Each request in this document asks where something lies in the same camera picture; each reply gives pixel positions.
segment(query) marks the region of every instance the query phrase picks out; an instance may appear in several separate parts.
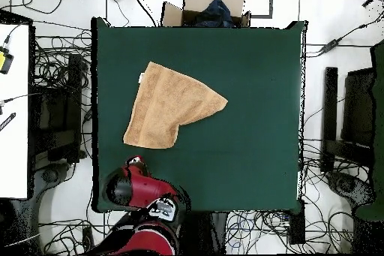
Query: white label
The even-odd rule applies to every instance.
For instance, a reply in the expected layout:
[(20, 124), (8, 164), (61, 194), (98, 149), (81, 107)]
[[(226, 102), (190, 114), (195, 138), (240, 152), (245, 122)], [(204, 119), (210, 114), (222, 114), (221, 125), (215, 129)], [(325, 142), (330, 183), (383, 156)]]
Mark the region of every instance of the white label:
[(153, 202), (153, 204), (154, 203), (156, 203), (156, 206), (152, 207), (151, 211), (149, 211), (150, 216), (161, 218), (166, 221), (173, 221), (173, 219), (175, 218), (176, 206), (172, 200), (157, 199)]
[(141, 83), (141, 81), (143, 80), (143, 76), (144, 76), (144, 73), (141, 73), (139, 76), (139, 83)]

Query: towel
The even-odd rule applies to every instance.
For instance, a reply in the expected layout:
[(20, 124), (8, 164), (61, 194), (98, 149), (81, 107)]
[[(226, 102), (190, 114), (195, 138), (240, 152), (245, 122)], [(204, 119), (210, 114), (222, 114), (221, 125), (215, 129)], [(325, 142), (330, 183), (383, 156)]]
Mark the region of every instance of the towel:
[(226, 104), (224, 97), (200, 81), (149, 62), (123, 141), (150, 149), (170, 148), (180, 125), (213, 115)]

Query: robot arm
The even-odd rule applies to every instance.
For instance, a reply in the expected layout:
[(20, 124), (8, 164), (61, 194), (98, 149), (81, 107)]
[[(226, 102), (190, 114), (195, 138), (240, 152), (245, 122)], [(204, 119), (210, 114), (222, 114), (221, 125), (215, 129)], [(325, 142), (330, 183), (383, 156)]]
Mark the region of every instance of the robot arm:
[[(124, 216), (99, 246), (84, 255), (179, 253), (179, 230), (190, 208), (185, 192), (153, 178), (139, 156), (112, 172), (107, 183), (106, 195), (113, 203), (138, 210)], [(109, 247), (109, 241), (115, 245)]]

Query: black panel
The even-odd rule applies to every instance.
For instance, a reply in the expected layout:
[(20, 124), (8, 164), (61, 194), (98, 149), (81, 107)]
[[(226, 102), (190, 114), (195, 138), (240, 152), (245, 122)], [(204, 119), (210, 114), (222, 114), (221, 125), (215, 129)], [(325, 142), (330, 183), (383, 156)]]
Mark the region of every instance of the black panel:
[(374, 84), (372, 68), (352, 71), (345, 80), (345, 104), (341, 138), (345, 141), (372, 146)]
[[(324, 101), (322, 110), (322, 139), (336, 140), (338, 114), (338, 69), (326, 68), (324, 76)], [(322, 142), (320, 170), (333, 170), (333, 155), (325, 154), (325, 142)]]

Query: green tablecloth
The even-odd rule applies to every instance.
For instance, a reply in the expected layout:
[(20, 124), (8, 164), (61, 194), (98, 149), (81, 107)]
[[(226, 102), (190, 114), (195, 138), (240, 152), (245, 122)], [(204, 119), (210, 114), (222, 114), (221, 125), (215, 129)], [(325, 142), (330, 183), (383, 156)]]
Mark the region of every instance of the green tablecloth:
[[(97, 28), (97, 210), (122, 209), (103, 179), (132, 155), (190, 195), (194, 210), (297, 206), (301, 35), (290, 29)], [(171, 149), (123, 144), (138, 79), (152, 61), (193, 77), (228, 100), (181, 126)]]

